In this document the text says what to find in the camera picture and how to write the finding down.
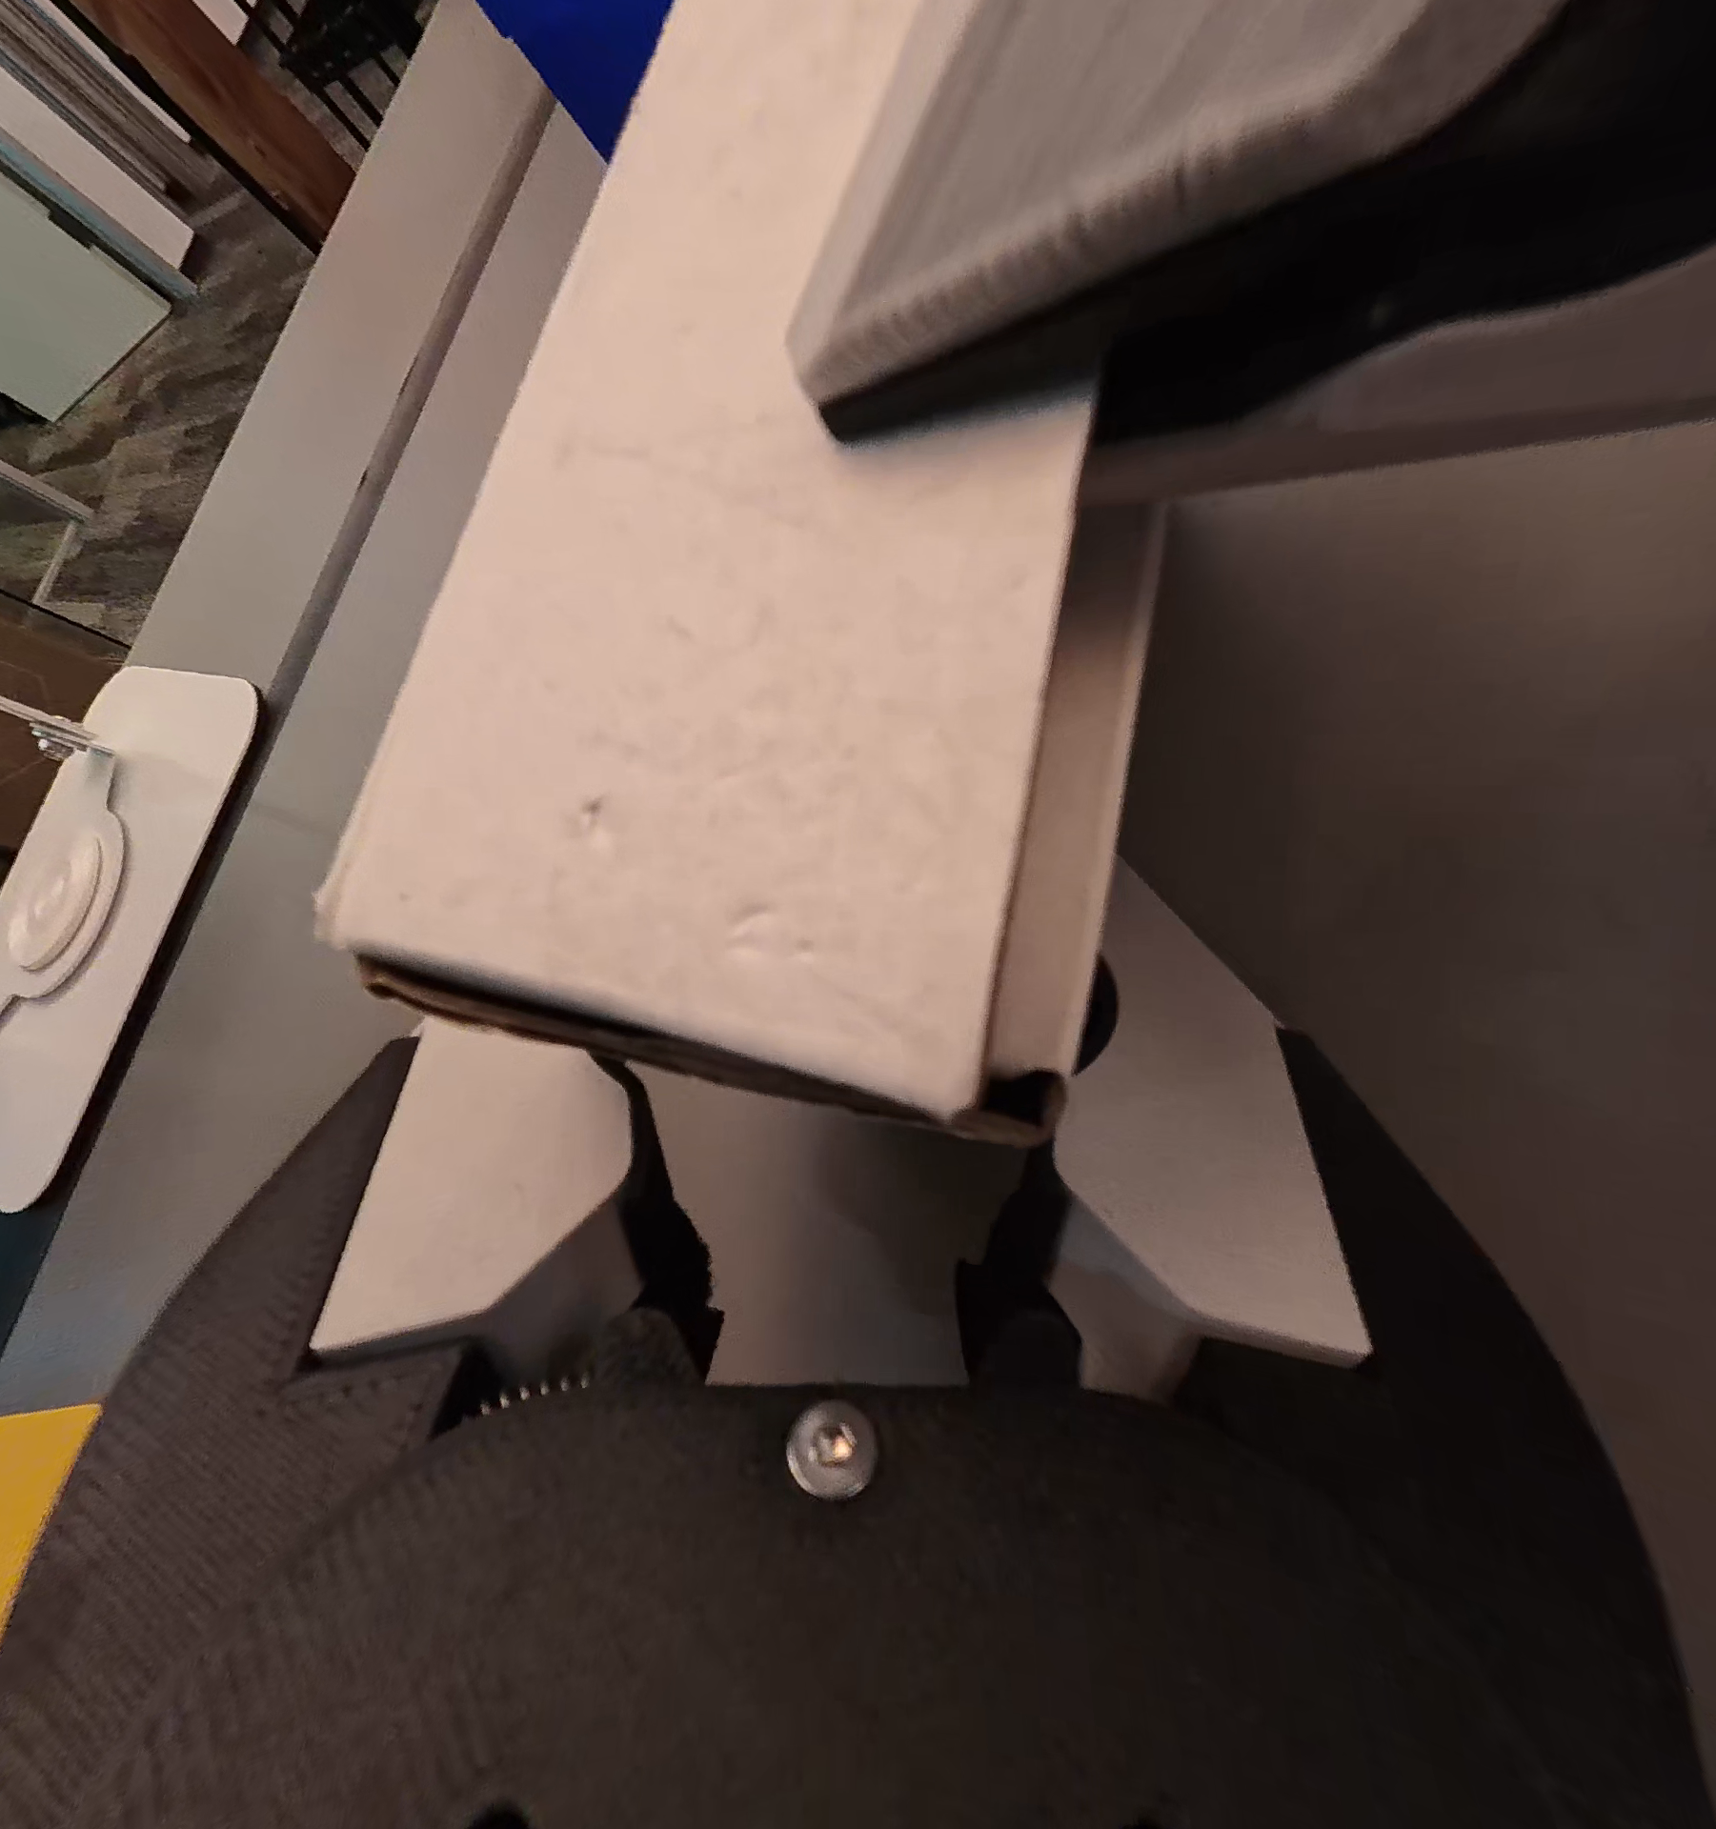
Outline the blue plastic bin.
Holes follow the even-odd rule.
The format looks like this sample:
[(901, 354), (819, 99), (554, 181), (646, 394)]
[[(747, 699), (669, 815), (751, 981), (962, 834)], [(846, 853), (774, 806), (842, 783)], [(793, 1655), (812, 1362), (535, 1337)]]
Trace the blue plastic bin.
[(480, 2), (478, 7), (610, 162), (671, 2)]

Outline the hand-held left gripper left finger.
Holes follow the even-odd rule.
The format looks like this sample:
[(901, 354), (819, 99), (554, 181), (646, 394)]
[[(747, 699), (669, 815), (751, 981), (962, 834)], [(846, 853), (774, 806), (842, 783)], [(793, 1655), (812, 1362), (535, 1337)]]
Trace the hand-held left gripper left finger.
[(646, 1086), (579, 1048), (423, 1021), (312, 1353), (461, 1339), (486, 1360), (575, 1360), (635, 1307), (715, 1356), (709, 1248)]

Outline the brown wooden table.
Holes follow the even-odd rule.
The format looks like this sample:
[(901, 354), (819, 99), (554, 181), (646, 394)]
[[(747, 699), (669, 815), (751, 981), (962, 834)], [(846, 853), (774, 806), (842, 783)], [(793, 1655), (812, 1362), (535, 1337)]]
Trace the brown wooden table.
[(297, 105), (192, 2), (63, 9), (310, 253), (354, 171)]

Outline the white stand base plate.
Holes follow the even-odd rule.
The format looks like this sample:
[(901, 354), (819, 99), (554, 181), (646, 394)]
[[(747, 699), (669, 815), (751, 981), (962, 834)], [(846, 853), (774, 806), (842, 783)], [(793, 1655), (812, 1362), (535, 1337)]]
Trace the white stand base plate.
[(55, 764), (0, 886), (0, 1213), (45, 1198), (261, 722), (253, 684), (125, 665), (80, 718), (0, 695)]

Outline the white cabinet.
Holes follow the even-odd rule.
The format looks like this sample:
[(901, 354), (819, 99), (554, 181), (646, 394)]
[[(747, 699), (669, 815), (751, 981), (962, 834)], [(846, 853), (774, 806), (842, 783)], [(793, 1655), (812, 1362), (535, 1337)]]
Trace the white cabinet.
[(211, 167), (57, 4), (0, 4), (0, 398), (55, 421), (192, 299)]

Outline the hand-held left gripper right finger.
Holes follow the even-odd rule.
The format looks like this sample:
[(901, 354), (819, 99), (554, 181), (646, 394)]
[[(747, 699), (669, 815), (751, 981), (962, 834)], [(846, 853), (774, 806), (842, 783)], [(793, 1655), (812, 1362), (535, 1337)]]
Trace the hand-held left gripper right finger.
[(1086, 1391), (1165, 1400), (1207, 1341), (1338, 1368), (1372, 1349), (1279, 1027), (1125, 863), (1102, 956), (1113, 1034), (1069, 1090), (1050, 1276)]

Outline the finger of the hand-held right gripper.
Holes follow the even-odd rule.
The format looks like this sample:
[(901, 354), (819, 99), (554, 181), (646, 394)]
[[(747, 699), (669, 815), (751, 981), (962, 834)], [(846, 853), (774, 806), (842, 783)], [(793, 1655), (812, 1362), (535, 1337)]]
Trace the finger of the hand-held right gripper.
[(1550, 2), (921, 4), (789, 326), (839, 442), (1062, 387), (1151, 263), (1372, 175)]
[(1376, 348), (1233, 423), (1096, 442), (1088, 505), (1136, 505), (1716, 419), (1716, 263)]

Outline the white cardboard box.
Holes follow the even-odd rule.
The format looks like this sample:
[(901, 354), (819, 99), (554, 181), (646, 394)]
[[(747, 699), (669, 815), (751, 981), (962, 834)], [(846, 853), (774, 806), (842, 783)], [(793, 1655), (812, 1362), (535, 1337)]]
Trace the white cardboard box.
[(783, 341), (955, 11), (669, 11), (318, 890), (371, 994), (1052, 1135), (1165, 512), (1088, 383), (848, 446)]

